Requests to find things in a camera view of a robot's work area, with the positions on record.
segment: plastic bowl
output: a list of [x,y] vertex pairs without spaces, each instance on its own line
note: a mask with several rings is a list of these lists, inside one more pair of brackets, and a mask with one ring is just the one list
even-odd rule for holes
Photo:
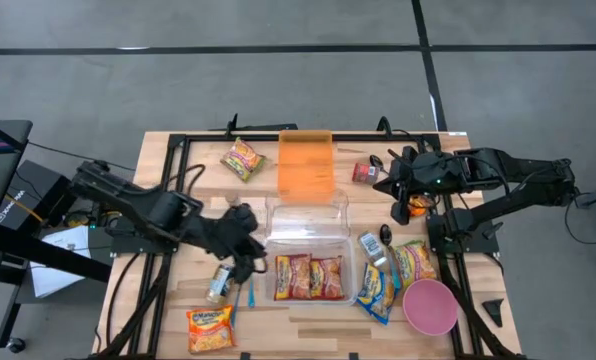
[[443,283],[422,279],[414,282],[402,298],[405,317],[425,335],[448,333],[458,321],[458,303]]

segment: wooden tabletop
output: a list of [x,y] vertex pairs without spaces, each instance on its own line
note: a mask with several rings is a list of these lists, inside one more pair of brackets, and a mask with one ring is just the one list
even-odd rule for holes
[[[143,187],[160,183],[169,132],[148,132],[145,134],[134,181]],[[469,148],[469,140],[464,133],[439,133],[442,150]],[[277,143],[251,143],[256,152],[267,156],[268,161],[263,170],[256,174],[247,184],[242,183],[223,164],[220,158],[229,149],[228,142],[195,142],[189,154],[189,165],[205,164],[207,170],[195,184],[192,195],[205,203],[203,215],[219,217],[227,209],[225,194],[237,192],[241,201],[252,205],[256,216],[264,228],[265,195],[276,189],[277,177]],[[386,223],[393,231],[393,244],[398,245],[414,239],[428,241],[424,217],[416,218],[407,226],[399,226],[389,216],[393,199],[378,193],[368,185],[351,182],[351,174],[356,162],[367,163],[369,155],[380,156],[386,164],[391,159],[387,150],[400,152],[402,146],[411,143],[382,142],[340,142],[334,143],[334,175],[336,187],[344,191],[349,198],[349,223],[351,237],[355,239],[363,231],[378,232],[381,224]],[[178,163],[180,154],[176,154],[174,164]],[[482,203],[479,192],[464,196],[468,205]],[[454,199],[455,206],[461,204]],[[263,240],[263,231],[254,234],[259,241]],[[105,338],[107,308],[120,272],[131,256],[124,255],[115,259],[108,291],[103,304],[98,331]],[[144,266],[144,255],[141,255],[129,269],[120,286],[112,316],[112,338],[125,324],[134,311],[138,297],[139,285]],[[365,257],[356,246],[356,271],[361,281]],[[488,258],[479,254],[465,255],[467,272],[471,284],[475,307],[492,332],[502,343],[514,352],[520,352],[516,328],[509,307],[504,280],[500,268]],[[159,267],[156,260],[154,276]],[[237,346],[208,353],[189,354],[187,350],[187,318],[186,311],[207,307],[205,292],[209,286],[218,261],[205,254],[204,250],[192,246],[181,246],[174,255],[162,319],[158,359],[185,358],[238,358],[241,352],[249,352],[253,359],[260,358],[338,358],[347,359],[349,353],[356,352],[361,359],[397,358],[397,359],[451,359],[453,349],[449,335],[431,337],[416,331],[405,319],[402,311],[403,292],[398,295],[392,309],[387,326],[370,318],[358,305],[352,306],[292,306],[277,307],[260,304],[254,308],[247,307],[249,283],[242,289],[237,313],[235,337]],[[254,278],[256,302],[263,298],[261,290],[262,276]],[[232,291],[229,302],[234,303],[235,291]],[[483,301],[505,299],[502,303],[503,327],[498,328],[480,305]],[[146,351],[147,339],[151,325],[151,310],[146,315],[141,333],[140,350]],[[466,352],[471,345],[461,314],[462,341]]]

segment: snack bag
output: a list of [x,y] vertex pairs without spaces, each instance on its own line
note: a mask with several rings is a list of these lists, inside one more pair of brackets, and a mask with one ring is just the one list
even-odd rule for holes
[[311,298],[340,300],[345,297],[340,279],[342,256],[311,259]]
[[393,249],[400,270],[403,290],[416,280],[436,278],[436,271],[431,265],[429,252],[423,241],[410,241],[405,245],[394,246]]
[[223,155],[220,162],[236,173],[240,180],[247,182],[251,175],[262,167],[262,164],[265,162],[265,157],[256,154],[251,146],[240,140],[240,138],[236,138],[236,142],[234,142],[231,149]]
[[276,294],[274,300],[309,300],[311,254],[276,256]]
[[396,298],[391,277],[378,268],[365,264],[365,277],[356,302],[382,324],[389,322],[389,313]]
[[187,311],[189,352],[198,353],[235,346],[230,317],[233,305]]

